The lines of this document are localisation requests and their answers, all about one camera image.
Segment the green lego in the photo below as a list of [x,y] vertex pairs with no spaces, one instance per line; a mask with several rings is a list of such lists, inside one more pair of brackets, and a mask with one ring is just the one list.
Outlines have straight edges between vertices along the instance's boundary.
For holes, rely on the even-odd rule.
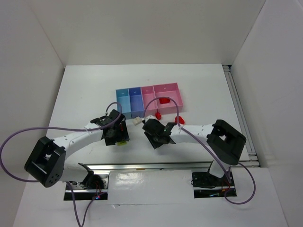
[[120,142],[117,142],[116,144],[117,144],[118,146],[122,146],[122,145],[127,144],[127,141],[120,141]]

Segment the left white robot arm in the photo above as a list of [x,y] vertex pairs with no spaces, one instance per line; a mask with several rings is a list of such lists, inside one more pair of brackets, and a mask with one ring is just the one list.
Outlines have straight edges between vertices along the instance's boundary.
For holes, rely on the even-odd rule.
[[96,176],[86,164],[68,164],[66,160],[82,148],[101,140],[106,146],[129,141],[126,117],[112,110],[110,114],[91,120],[80,131],[50,139],[40,138],[28,160],[25,170],[49,188],[58,181],[78,183],[83,188],[89,188],[100,177]]

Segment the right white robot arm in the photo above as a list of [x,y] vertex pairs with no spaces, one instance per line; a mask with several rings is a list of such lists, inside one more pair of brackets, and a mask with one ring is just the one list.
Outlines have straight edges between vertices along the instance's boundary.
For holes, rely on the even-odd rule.
[[164,144],[198,143],[214,159],[208,173],[214,177],[230,179],[230,167],[239,163],[246,137],[224,120],[209,125],[161,124],[148,119],[143,124],[145,136],[154,149]]

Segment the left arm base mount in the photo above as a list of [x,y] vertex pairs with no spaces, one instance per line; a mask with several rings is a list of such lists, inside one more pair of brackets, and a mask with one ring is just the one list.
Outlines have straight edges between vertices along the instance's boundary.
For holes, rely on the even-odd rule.
[[60,179],[67,182],[64,200],[89,201],[108,199],[109,173],[95,173],[88,165],[83,163],[65,164]]

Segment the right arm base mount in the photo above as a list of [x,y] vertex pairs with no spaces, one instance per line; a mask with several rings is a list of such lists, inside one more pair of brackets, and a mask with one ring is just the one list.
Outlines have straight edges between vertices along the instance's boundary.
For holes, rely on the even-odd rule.
[[191,185],[193,186],[194,198],[219,198],[224,197],[236,197],[236,189],[234,180],[228,181],[224,175],[222,178],[218,178],[209,174],[208,172],[192,172]]

